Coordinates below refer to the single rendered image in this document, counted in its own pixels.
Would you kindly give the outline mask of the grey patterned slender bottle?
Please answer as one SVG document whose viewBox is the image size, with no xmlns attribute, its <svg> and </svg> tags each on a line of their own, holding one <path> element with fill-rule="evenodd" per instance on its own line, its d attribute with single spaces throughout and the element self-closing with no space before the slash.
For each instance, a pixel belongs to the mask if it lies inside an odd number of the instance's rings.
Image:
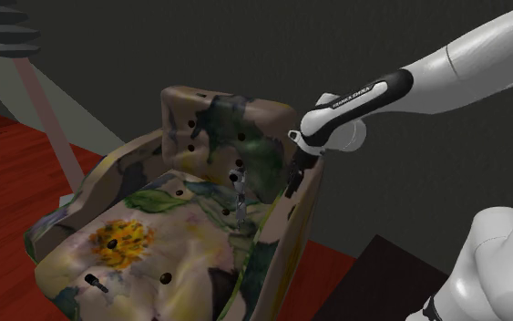
<svg viewBox="0 0 513 321">
<path fill-rule="evenodd" d="M 231 170 L 230 179 L 232 181 L 234 190 L 237 193 L 236 196 L 236 221 L 237 227 L 241 228 L 241 224 L 244 223 L 246 217 L 246 197 L 245 197 L 245 170 L 243 168 L 238 168 L 236 170 Z"/>
</svg>

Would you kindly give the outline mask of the dark spiral staircase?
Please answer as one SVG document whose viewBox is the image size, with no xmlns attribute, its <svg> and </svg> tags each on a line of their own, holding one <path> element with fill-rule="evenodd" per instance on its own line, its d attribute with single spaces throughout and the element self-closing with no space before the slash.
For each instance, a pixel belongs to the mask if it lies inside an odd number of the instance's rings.
<svg viewBox="0 0 513 321">
<path fill-rule="evenodd" d="M 21 26 L 27 13 L 16 8 L 17 0 L 0 0 L 0 57 L 29 58 L 40 52 L 31 41 L 41 37 L 39 30 Z"/>
</svg>

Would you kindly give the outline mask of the pink floor lamp pole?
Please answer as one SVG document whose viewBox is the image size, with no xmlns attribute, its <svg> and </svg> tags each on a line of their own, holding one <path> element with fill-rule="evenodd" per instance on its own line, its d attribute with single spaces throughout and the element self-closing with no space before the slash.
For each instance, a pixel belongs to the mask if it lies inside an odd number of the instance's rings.
<svg viewBox="0 0 513 321">
<path fill-rule="evenodd" d="M 60 127 L 56 114 L 52 110 L 46 96 L 46 92 L 36 76 L 34 67 L 26 57 L 14 58 L 13 61 L 53 151 L 56 154 L 56 158 L 67 179 L 69 187 L 72 192 L 76 192 L 84 179 L 84 173 L 64 131 Z"/>
</svg>

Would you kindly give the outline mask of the small black screw-like object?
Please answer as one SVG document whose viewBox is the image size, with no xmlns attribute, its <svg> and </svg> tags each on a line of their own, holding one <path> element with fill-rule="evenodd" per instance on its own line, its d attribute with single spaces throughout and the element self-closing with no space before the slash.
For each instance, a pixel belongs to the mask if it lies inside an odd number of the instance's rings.
<svg viewBox="0 0 513 321">
<path fill-rule="evenodd" d="M 107 293 L 108 292 L 108 289 L 103 284 L 101 284 L 101 282 L 99 281 L 99 279 L 95 275 L 93 275 L 93 274 L 86 274 L 85 277 L 84 277 L 84 280 L 88 284 L 98 288 L 103 293 Z"/>
</svg>

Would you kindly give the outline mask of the dark robot stand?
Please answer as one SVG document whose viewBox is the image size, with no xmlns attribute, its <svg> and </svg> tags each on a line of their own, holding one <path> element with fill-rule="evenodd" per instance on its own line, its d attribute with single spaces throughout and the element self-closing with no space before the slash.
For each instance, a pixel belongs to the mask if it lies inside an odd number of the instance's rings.
<svg viewBox="0 0 513 321">
<path fill-rule="evenodd" d="M 377 235 L 311 321 L 405 321 L 447 274 Z"/>
</svg>

